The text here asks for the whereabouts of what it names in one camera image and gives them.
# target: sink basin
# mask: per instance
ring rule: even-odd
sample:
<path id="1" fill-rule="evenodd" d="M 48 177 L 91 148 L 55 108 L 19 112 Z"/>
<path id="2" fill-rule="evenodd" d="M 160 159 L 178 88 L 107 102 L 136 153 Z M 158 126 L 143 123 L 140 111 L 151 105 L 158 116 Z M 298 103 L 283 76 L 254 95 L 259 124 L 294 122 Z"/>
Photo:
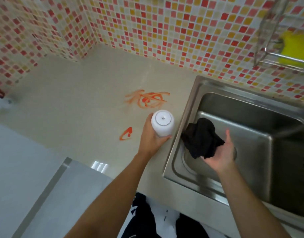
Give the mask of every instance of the sink basin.
<path id="1" fill-rule="evenodd" d="M 180 139 L 189 123 L 211 120 L 247 184 L 285 224 L 304 231 L 304 108 L 197 76 L 164 170 L 164 177 L 229 205 L 217 174 L 193 159 Z"/>

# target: black rag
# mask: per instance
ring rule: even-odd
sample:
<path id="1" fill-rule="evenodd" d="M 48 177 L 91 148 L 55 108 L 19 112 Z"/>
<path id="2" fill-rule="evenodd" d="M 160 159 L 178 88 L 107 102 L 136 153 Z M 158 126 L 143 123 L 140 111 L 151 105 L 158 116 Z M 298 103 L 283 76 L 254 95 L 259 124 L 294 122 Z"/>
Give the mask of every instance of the black rag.
<path id="1" fill-rule="evenodd" d="M 200 156 L 213 157 L 217 147 L 225 143 L 215 133 L 213 123 L 206 118 L 198 119 L 197 123 L 189 123 L 181 138 L 194 159 Z"/>

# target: countertop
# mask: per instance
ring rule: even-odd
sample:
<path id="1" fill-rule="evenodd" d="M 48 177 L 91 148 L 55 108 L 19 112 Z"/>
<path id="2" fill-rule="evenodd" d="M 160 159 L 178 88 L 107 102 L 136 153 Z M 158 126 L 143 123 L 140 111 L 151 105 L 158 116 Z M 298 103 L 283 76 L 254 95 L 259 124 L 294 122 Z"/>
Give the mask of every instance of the countertop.
<path id="1" fill-rule="evenodd" d="M 101 171 L 105 166 L 103 172 L 115 178 L 136 154 L 146 116 L 157 110 L 141 108 L 136 101 L 126 103 L 125 96 L 139 89 L 170 93 L 162 95 L 162 109 L 173 114 L 177 128 L 196 76 L 104 45 L 81 63 L 48 56 L 13 90 L 15 105 L 0 112 L 0 123 L 87 166 Z M 129 127 L 130 139 L 120 141 Z M 240 237 L 228 206 L 162 177 L 171 142 L 149 162 L 138 191 L 230 237 Z"/>

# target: wire rack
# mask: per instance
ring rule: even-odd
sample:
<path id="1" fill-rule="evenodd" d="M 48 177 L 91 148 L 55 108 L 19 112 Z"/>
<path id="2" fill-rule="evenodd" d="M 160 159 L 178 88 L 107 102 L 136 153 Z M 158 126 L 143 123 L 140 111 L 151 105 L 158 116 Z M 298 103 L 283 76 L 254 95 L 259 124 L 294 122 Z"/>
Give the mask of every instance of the wire rack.
<path id="1" fill-rule="evenodd" d="M 293 33 L 304 33 L 304 18 L 285 15 L 289 0 L 275 0 L 273 7 L 269 9 L 258 30 L 258 41 L 254 56 L 254 65 L 268 68 L 291 69 L 304 73 L 304 60 L 296 59 L 281 54 L 283 43 L 280 35 L 290 30 Z M 285 58 L 300 65 L 292 66 L 281 64 L 278 59 Z"/>

